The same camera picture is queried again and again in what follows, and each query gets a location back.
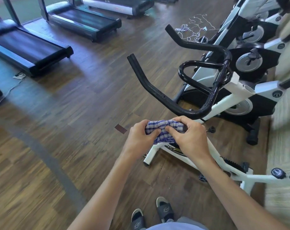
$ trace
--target black sandal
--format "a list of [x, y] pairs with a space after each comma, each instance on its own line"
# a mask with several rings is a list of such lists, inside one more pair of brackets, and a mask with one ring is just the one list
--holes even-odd
[[170, 203], [163, 197], [158, 197], [156, 200], [158, 215], [162, 223], [167, 222], [169, 219], [174, 220], [174, 211]]
[[131, 216], [131, 229], [140, 230], [146, 228], [145, 219], [141, 209], [135, 209]]

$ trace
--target forearm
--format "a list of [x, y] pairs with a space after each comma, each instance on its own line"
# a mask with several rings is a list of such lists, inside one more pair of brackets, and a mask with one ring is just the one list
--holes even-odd
[[120, 156], [105, 181], [68, 230], [107, 230], [134, 161]]
[[288, 230], [212, 160], [196, 163], [238, 230]]

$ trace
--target person's right hand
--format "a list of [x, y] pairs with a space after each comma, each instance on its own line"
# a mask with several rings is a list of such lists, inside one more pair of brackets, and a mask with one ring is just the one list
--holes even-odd
[[175, 117], [173, 120], [184, 123], [188, 127], [185, 133], [179, 133], [170, 126], [165, 127], [165, 130], [173, 136], [183, 154], [192, 160], [196, 166], [198, 162], [203, 160], [214, 160], [209, 152], [206, 129], [201, 123], [195, 122], [186, 116]]

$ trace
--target wood-textured wall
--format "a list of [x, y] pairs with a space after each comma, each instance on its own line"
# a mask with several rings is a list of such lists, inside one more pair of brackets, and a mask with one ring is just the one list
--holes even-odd
[[[284, 38], [290, 33], [290, 16], [281, 25], [280, 36]], [[276, 67], [276, 80], [290, 78], [290, 43], [281, 55]], [[269, 174], [274, 167], [282, 168], [290, 174], [290, 89], [277, 104], [272, 116], [268, 143]], [[265, 206], [277, 218], [290, 227], [290, 187], [266, 186]]]

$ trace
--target plaid cloth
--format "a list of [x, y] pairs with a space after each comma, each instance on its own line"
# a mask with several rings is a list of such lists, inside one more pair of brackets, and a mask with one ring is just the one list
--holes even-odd
[[175, 143], [175, 139], [170, 135], [170, 133], [168, 133], [168, 131], [165, 130], [166, 126], [171, 126], [180, 133], [185, 132], [183, 123], [180, 123], [174, 120], [160, 120], [160, 121], [149, 121], [145, 128], [145, 133], [146, 135], [149, 135], [155, 129], [160, 128], [162, 132], [155, 139], [154, 144], [162, 143], [162, 142]]

